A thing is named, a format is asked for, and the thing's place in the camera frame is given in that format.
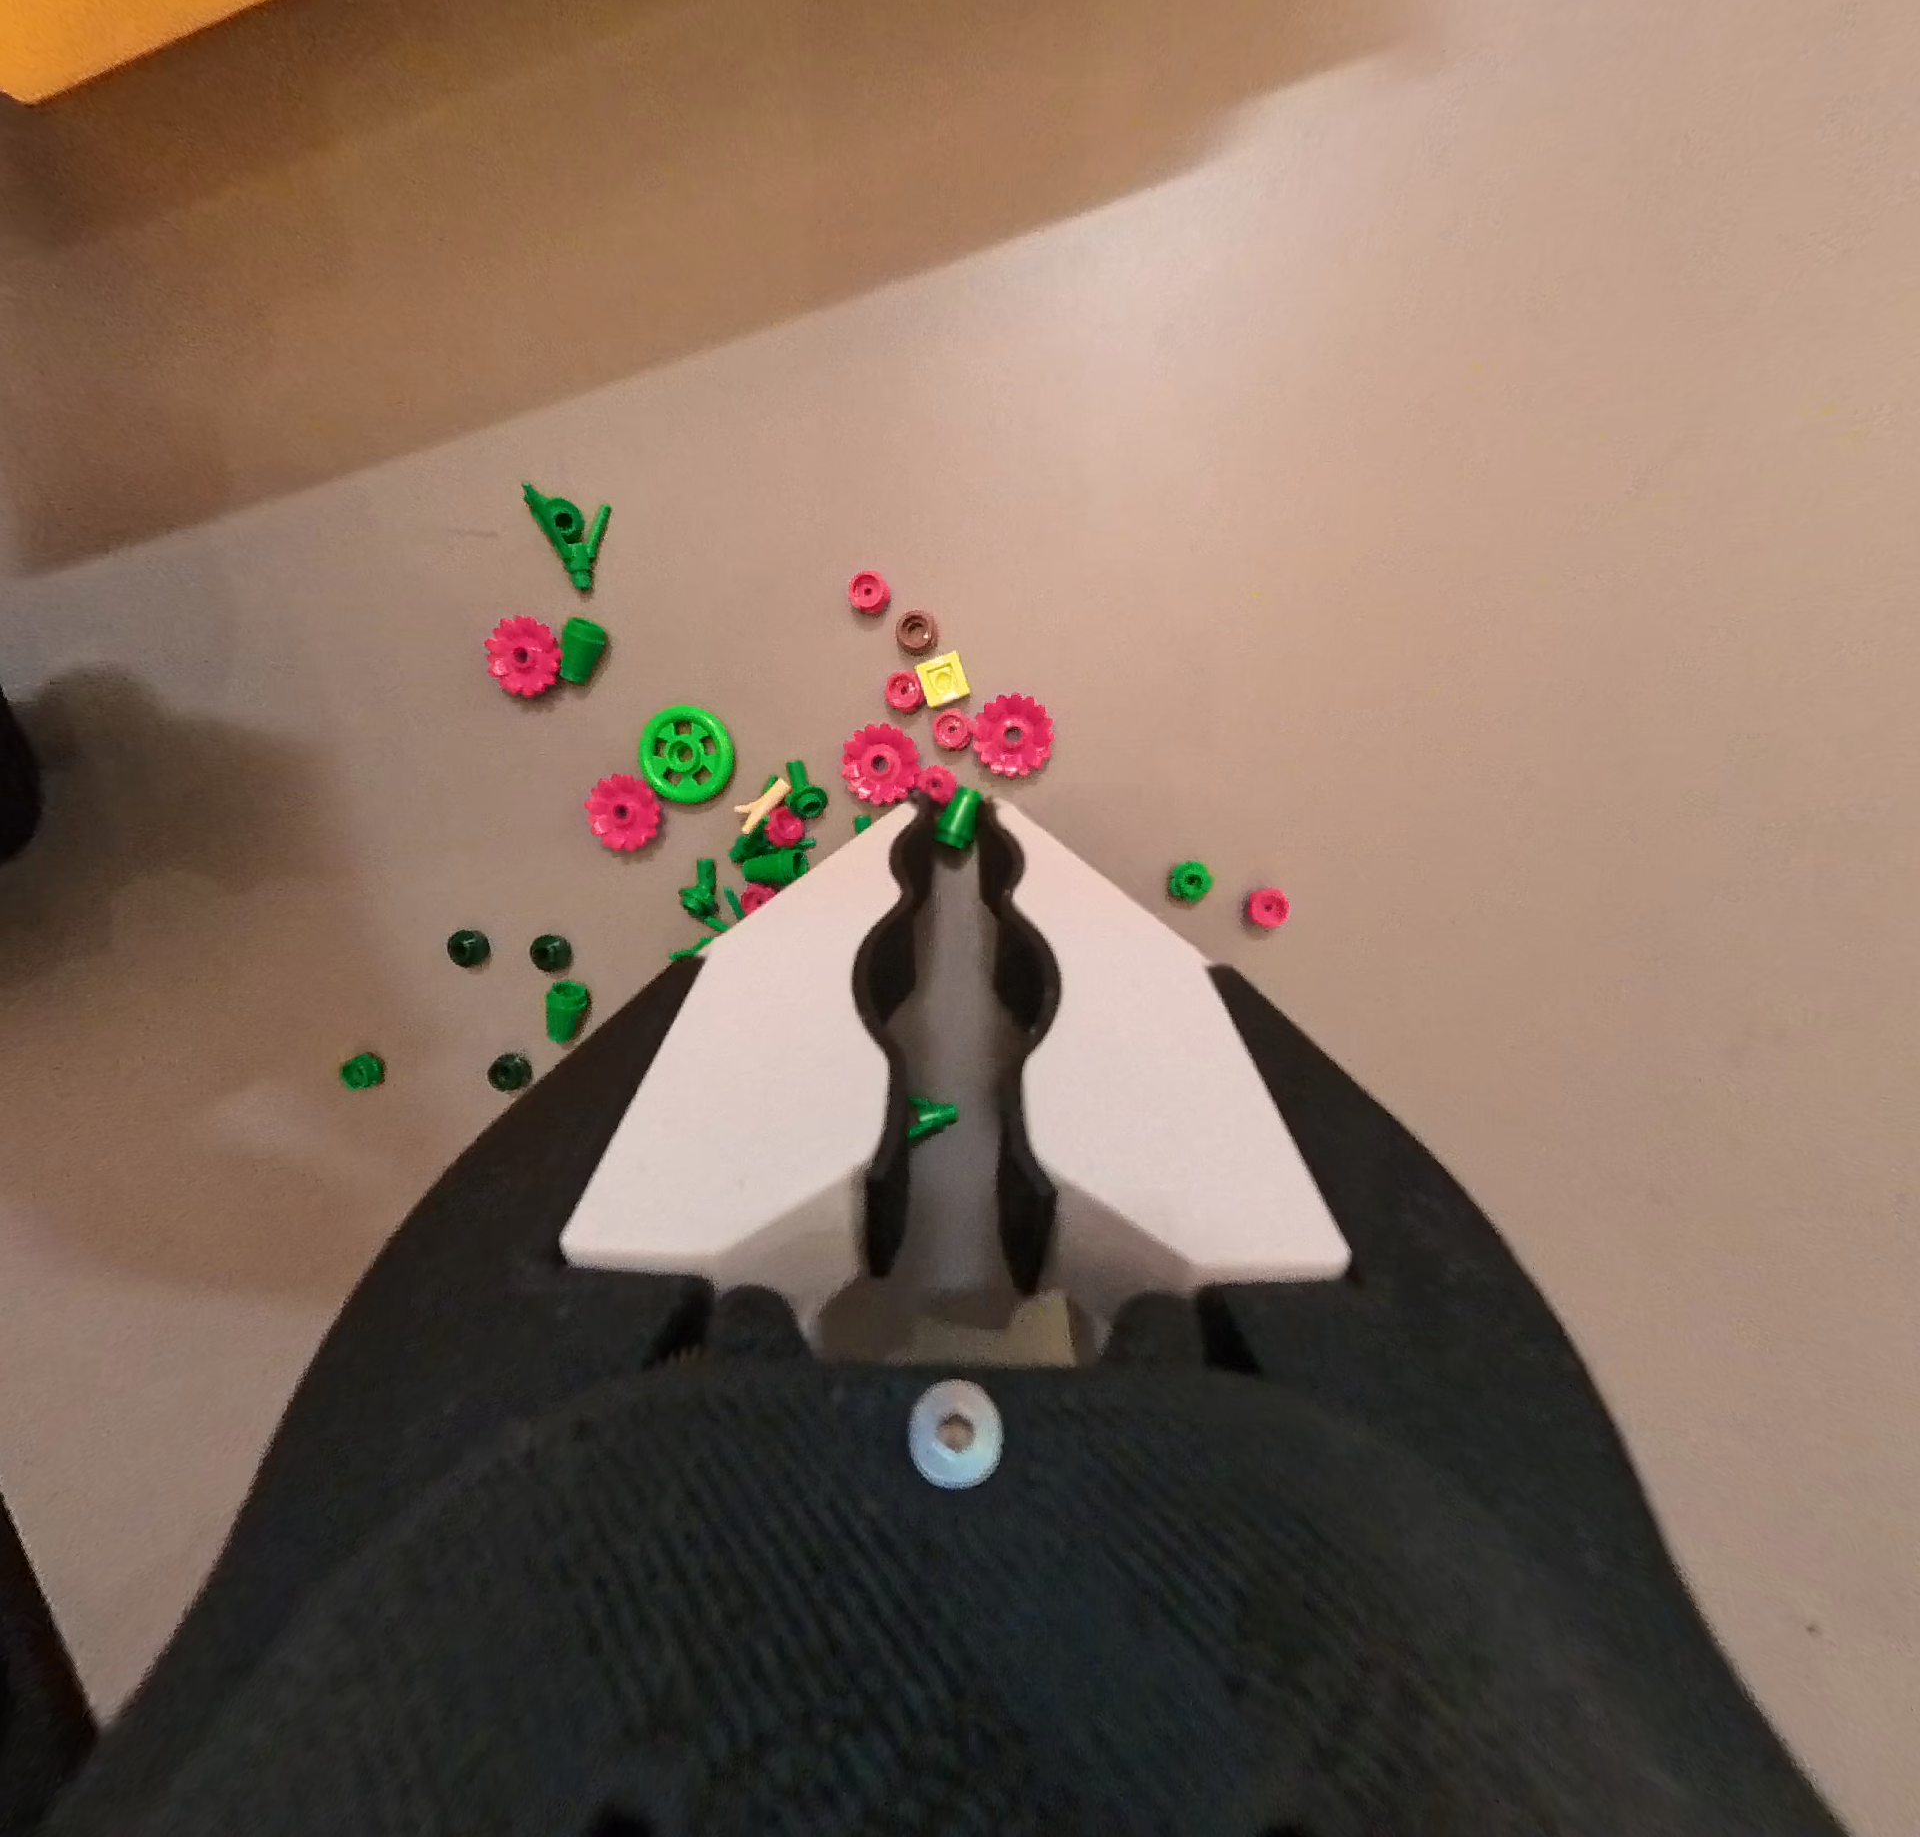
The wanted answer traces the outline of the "small toy pieces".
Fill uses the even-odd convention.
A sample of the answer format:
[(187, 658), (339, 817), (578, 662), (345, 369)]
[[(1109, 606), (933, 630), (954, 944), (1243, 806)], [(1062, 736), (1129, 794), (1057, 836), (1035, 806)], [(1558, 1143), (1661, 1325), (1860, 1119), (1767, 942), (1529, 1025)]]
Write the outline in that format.
[[(564, 571), (578, 593), (590, 593), (596, 582), (599, 547), (604, 541), (610, 505), (582, 511), (564, 494), (542, 492), (523, 481), (523, 499), (540, 535), (564, 563)], [(849, 606), (863, 617), (879, 617), (891, 603), (891, 587), (872, 570), (855, 571), (846, 587)], [(936, 642), (936, 626), (926, 613), (903, 613), (897, 623), (899, 648), (920, 655)], [(540, 623), (537, 617), (508, 617), (486, 638), (488, 673), (503, 695), (537, 698), (558, 683), (582, 688), (606, 648), (606, 631), (590, 617), (570, 617), (561, 631)], [(1030, 775), (1050, 758), (1054, 723), (1046, 707), (1022, 695), (1003, 695), (971, 716), (958, 707), (967, 696), (963, 665), (955, 653), (940, 653), (914, 665), (911, 670), (890, 674), (884, 700), (897, 716), (911, 716), (928, 705), (936, 711), (933, 741), (936, 752), (973, 747), (978, 762), (994, 775)], [(722, 793), (737, 766), (732, 733), (725, 720), (703, 705), (668, 705), (648, 720), (637, 746), (637, 775), (604, 775), (585, 798), (596, 842), (608, 850), (630, 852), (648, 848), (662, 826), (662, 804), (693, 806)], [(840, 775), (846, 791), (872, 807), (888, 807), (924, 793), (942, 809), (963, 787), (942, 760), (924, 762), (914, 738), (897, 723), (869, 722), (857, 729), (840, 753)], [(712, 858), (697, 863), (699, 880), (680, 891), (683, 912), (703, 926), (703, 940), (673, 952), (673, 960), (689, 960), (728, 927), (727, 905), (732, 922), (743, 922), (786, 890), (804, 871), (804, 854), (812, 848), (807, 828), (828, 807), (824, 787), (810, 780), (801, 760), (790, 760), (780, 775), (765, 782), (765, 791), (753, 804), (735, 807), (739, 828), (731, 847), (731, 861), (739, 869), (739, 890), (717, 880)], [(1178, 905), (1195, 905), (1213, 890), (1213, 869), (1199, 858), (1182, 858), (1170, 866), (1168, 896)], [(1283, 890), (1249, 890), (1243, 900), (1243, 916), (1249, 926), (1272, 930), (1288, 919), (1289, 900)], [(568, 961), (570, 942), (544, 936), (535, 940), (535, 964), (542, 972), (560, 974)], [(491, 956), (491, 942), (477, 927), (461, 927), (448, 939), (448, 953), (464, 967)], [(573, 980), (547, 987), (542, 1012), (553, 1041), (568, 1041), (581, 1033), (590, 1010), (590, 992)], [(533, 1078), (525, 1055), (494, 1056), (488, 1080), (494, 1090), (516, 1092)], [(339, 1080), (350, 1090), (368, 1090), (385, 1080), (385, 1062), (379, 1055), (357, 1052), (339, 1065)], [(958, 1106), (940, 1100), (909, 1095), (911, 1144), (920, 1144), (958, 1121)]]

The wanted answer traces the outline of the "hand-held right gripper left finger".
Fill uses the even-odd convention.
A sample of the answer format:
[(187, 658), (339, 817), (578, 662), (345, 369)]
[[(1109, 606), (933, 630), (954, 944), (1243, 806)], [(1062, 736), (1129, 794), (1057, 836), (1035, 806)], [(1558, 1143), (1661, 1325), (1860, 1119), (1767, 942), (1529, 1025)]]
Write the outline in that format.
[(570, 1266), (761, 1285), (800, 1321), (859, 1279), (893, 1066), (855, 961), (914, 911), (926, 843), (909, 801), (677, 967), (687, 995), (561, 1229)]

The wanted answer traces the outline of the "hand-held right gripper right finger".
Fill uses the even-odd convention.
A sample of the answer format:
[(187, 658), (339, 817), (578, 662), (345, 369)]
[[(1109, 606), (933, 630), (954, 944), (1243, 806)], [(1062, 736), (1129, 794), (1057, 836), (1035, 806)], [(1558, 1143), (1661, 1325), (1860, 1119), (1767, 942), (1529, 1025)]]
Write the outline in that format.
[(978, 832), (999, 1088), (996, 1225), (1022, 1294), (1082, 1308), (1337, 1279), (1349, 1244), (1209, 960), (1004, 801)]

